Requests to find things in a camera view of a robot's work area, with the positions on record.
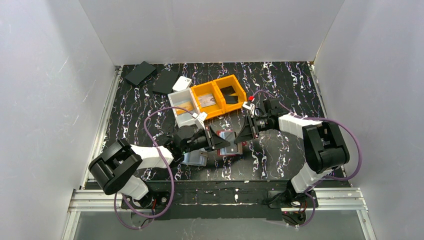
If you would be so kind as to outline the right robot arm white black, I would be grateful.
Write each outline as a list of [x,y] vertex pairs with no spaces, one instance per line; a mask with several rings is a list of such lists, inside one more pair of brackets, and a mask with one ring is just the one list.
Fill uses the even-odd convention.
[[301,118],[281,106],[276,98],[263,102],[264,114],[255,114],[255,105],[245,101],[244,125],[236,134],[236,144],[259,137],[261,132],[279,130],[303,140],[305,164],[297,175],[290,179],[285,193],[295,197],[309,192],[313,186],[333,170],[346,164],[350,154],[340,127],[328,120]]

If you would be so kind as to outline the grey credit card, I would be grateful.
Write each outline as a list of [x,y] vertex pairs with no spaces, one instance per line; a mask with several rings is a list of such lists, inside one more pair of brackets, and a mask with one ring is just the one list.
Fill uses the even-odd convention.
[[239,98],[237,95],[225,95],[224,100],[227,105],[235,105],[239,103]]

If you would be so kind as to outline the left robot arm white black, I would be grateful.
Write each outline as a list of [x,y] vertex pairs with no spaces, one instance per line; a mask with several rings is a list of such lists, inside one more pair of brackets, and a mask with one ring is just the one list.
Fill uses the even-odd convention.
[[88,170],[106,195],[119,193],[139,201],[148,195],[149,188],[143,180],[135,177],[137,170],[166,169],[181,163],[185,153],[197,150],[211,152],[230,145],[211,127],[196,130],[186,125],[159,147],[137,146],[125,139],[117,140],[90,162]]

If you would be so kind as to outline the red leather card holder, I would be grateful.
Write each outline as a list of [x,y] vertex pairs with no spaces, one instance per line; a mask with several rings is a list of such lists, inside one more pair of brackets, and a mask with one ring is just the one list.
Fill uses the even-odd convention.
[[222,139],[230,143],[229,146],[217,150],[218,156],[236,156],[243,154],[243,143],[235,143],[236,132],[230,130],[218,130],[217,134]]

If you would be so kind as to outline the grey card holder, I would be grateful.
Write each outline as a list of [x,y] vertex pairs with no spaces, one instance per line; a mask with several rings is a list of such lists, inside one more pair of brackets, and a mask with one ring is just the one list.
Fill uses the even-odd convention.
[[184,165],[198,167],[205,167],[207,165],[208,152],[204,148],[185,153],[183,156],[184,158],[181,163]]

